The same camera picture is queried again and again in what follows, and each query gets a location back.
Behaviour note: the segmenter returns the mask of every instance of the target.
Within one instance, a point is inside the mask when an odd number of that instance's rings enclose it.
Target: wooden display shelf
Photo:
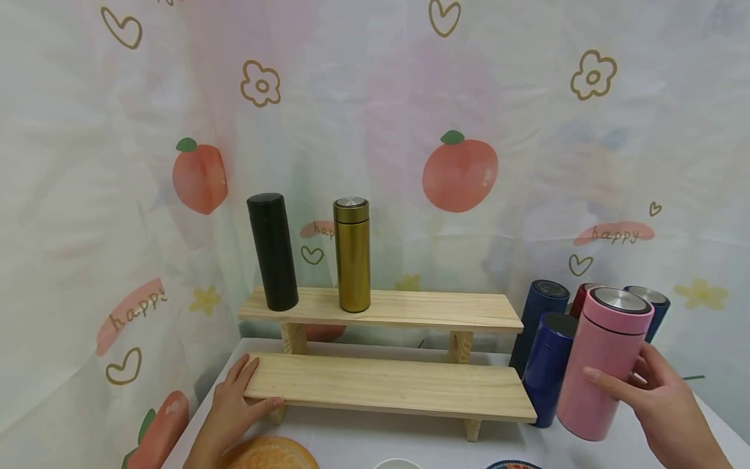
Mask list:
[[[513,368],[258,353],[245,397],[291,406],[534,422]]]
[[[339,308],[335,288],[299,288],[299,303],[288,311],[271,311],[263,287],[240,307],[240,320],[341,326],[390,326],[461,332],[510,332],[524,324],[504,295],[418,291],[370,292],[370,307],[361,313]]]
[[[524,325],[504,295],[372,290],[362,313],[339,308],[334,288],[299,288],[299,303],[271,311],[262,287],[240,308],[240,320],[281,323],[284,352],[262,355],[245,395],[279,395],[291,405],[463,418],[468,441],[483,419],[536,420],[512,368],[467,365],[474,332],[518,334]],[[305,356],[308,324],[447,329],[448,363]],[[281,423],[286,406],[271,418]]]

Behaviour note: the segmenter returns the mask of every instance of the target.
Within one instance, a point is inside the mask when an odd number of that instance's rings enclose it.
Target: green leaf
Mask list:
[[[130,459],[133,453],[136,452],[136,449],[134,449],[133,451],[130,451],[128,454],[125,455],[125,458],[122,460],[122,469],[128,469],[128,459]]]
[[[464,135],[459,131],[447,131],[440,141],[446,145],[458,145],[464,141]]]
[[[195,143],[195,140],[191,139],[190,137],[185,137],[184,139],[180,140],[177,144],[177,151],[178,152],[194,152],[195,149],[198,148],[198,144]]]
[[[151,426],[151,422],[154,421],[155,417],[156,417],[156,410],[148,409],[148,412],[145,413],[145,418],[143,419],[143,423],[141,424],[141,430],[138,432],[138,444],[140,444],[140,442],[143,441],[143,435],[146,434],[146,430],[149,429],[149,426]]]

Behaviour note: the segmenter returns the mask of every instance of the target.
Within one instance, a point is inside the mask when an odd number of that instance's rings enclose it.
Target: gold thermos bottle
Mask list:
[[[333,202],[338,304],[360,313],[370,307],[370,203],[362,197]]]

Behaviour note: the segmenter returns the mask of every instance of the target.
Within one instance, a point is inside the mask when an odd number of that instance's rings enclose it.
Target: hand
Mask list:
[[[633,407],[649,448],[667,469],[731,469],[692,390],[651,344],[643,344],[627,383],[594,368],[583,374]]]
[[[258,368],[259,359],[245,366],[245,354],[226,374],[214,390],[214,401],[198,432],[184,469],[217,467],[221,454],[232,446],[261,417],[284,405],[281,398],[270,398],[255,405],[245,402],[243,393]]]

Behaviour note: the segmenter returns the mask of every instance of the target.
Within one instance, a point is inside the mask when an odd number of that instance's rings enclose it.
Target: pink thermos bottle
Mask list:
[[[619,288],[587,292],[557,404],[557,418],[571,433],[590,441],[607,436],[618,401],[589,382],[584,367],[626,380],[653,314],[651,303]]]

